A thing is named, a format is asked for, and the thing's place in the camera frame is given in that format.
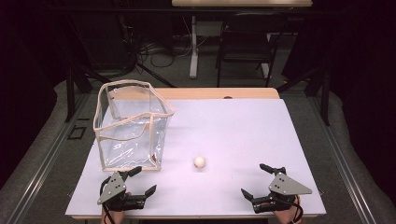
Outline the grey floor rail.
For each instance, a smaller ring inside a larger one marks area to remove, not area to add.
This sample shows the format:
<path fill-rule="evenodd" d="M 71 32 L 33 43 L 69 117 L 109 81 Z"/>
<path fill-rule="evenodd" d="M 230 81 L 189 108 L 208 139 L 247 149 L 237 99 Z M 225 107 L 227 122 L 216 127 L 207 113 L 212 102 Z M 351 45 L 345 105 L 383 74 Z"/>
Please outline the grey floor rail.
<path fill-rule="evenodd" d="M 312 107 L 315 117 L 319 123 L 319 126 L 321 130 L 325 133 L 326 138 L 331 145 L 331 152 L 332 152 L 332 157 L 334 159 L 334 162 L 337 166 L 337 169 L 340 173 L 340 176 L 343 179 L 343 182 L 346 186 L 346 190 L 349 194 L 349 197 L 351 201 L 354 204 L 355 210 L 357 211 L 361 223 L 362 224 L 377 224 L 375 217 L 365 200 L 363 193 L 361 191 L 360 186 L 358 185 L 356 178 L 352 174 L 348 164 L 347 160 L 344 157 L 344 154 L 332 132 L 332 129 L 330 126 L 327 126 L 325 122 L 323 121 L 320 111 L 319 111 L 319 102 L 313 98 L 313 97 L 308 97 L 307 101 L 309 102 L 310 106 Z"/>
<path fill-rule="evenodd" d="M 59 96 L 49 119 L 0 190 L 0 198 L 10 206 L 4 217 L 5 224 L 18 224 L 24 219 L 58 158 L 66 136 L 71 133 L 77 116 L 89 98 L 88 93 L 80 94 L 74 104 L 75 112 L 68 119 L 66 99 Z"/>

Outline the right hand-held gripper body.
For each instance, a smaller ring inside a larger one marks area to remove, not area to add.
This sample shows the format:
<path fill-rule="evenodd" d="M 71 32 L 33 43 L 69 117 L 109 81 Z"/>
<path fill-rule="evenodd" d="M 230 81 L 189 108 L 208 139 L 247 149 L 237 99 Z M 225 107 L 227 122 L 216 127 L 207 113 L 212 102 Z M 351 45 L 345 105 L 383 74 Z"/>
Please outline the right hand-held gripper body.
<path fill-rule="evenodd" d="M 297 197 L 312 193 L 312 189 L 283 173 L 276 174 L 268 189 L 270 193 L 265 197 L 251 197 L 253 211 L 256 214 L 289 210 L 292 206 L 298 207 L 299 204 L 295 202 Z"/>

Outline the clear plastic bag beige trim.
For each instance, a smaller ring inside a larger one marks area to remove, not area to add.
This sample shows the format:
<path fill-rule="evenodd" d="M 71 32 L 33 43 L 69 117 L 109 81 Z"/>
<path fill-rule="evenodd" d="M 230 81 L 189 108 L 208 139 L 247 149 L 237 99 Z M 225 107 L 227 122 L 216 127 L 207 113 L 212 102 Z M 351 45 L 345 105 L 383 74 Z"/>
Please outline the clear plastic bag beige trim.
<path fill-rule="evenodd" d="M 105 171 L 161 168 L 175 109 L 147 82 L 119 80 L 98 93 L 93 130 Z"/>

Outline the black floor socket frame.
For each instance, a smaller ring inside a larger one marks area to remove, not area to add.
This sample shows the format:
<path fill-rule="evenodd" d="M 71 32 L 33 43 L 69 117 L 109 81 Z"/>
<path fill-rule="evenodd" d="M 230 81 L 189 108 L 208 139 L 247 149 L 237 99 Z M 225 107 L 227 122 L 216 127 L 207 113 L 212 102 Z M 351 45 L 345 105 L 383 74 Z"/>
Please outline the black floor socket frame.
<path fill-rule="evenodd" d="M 87 130 L 86 127 L 75 125 L 72 128 L 69 135 L 67 136 L 67 139 L 68 140 L 80 140 L 84 136 L 86 130 Z"/>

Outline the person's left hand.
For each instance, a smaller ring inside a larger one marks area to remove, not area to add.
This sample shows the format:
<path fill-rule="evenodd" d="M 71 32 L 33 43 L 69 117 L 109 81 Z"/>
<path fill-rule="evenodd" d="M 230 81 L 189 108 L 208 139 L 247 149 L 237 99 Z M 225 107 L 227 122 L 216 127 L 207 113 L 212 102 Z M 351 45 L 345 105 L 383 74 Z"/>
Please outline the person's left hand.
<path fill-rule="evenodd" d="M 112 211 L 105 206 L 102 208 L 100 224 L 122 224 L 124 217 L 124 211 Z"/>

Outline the white-legged desk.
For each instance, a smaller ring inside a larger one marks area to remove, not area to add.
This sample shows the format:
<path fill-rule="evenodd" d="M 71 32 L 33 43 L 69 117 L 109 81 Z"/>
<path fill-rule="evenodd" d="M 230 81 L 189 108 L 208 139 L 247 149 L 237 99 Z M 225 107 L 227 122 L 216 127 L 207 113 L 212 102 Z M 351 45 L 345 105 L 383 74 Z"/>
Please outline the white-legged desk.
<path fill-rule="evenodd" d="M 312 0 L 172 0 L 173 7 L 192 8 L 237 8 L 237 7 L 311 7 Z M 190 78 L 197 78 L 198 47 L 197 21 L 191 17 L 191 68 Z"/>

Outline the person's right hand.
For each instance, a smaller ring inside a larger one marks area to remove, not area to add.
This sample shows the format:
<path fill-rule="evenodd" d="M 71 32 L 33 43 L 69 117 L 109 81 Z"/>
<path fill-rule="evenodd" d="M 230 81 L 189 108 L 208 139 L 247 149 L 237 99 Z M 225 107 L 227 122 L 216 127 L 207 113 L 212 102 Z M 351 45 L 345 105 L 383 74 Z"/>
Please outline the person's right hand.
<path fill-rule="evenodd" d="M 280 224 L 305 224 L 299 196 L 295 197 L 294 204 L 288 210 L 273 211 L 273 214 Z"/>

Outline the black chair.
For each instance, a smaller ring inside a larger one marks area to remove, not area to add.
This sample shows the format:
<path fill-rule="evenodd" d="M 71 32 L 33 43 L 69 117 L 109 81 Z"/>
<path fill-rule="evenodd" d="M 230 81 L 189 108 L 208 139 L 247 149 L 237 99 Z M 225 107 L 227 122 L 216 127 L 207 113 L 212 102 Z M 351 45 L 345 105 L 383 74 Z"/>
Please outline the black chair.
<path fill-rule="evenodd" d="M 267 87 L 287 23 L 287 18 L 277 12 L 238 12 L 228 17 L 220 28 L 217 86 L 222 79 L 231 79 L 221 74 L 223 63 L 255 63 L 257 69 L 265 63 L 268 72 L 262 79 Z"/>

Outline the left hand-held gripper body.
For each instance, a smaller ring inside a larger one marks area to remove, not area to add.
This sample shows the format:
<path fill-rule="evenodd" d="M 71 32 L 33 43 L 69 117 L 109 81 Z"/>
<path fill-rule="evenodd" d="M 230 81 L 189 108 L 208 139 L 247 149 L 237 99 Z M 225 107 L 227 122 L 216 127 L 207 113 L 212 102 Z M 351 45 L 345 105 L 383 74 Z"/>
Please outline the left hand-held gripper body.
<path fill-rule="evenodd" d="M 126 193 L 126 180 L 122 179 L 122 173 L 115 172 L 103 181 L 97 204 L 106 206 L 112 211 L 143 209 L 147 198 L 145 195 L 128 195 Z"/>

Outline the black metal stand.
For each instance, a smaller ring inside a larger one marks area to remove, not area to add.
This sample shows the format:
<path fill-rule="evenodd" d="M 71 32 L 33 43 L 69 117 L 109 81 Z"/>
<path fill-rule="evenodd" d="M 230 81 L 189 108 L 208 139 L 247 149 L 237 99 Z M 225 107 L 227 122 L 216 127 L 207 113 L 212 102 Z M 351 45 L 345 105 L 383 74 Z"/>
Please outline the black metal stand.
<path fill-rule="evenodd" d="M 75 91 L 74 91 L 74 76 L 73 68 L 70 67 L 66 76 L 66 98 L 67 98 L 67 115 L 66 122 L 69 122 L 75 114 Z"/>

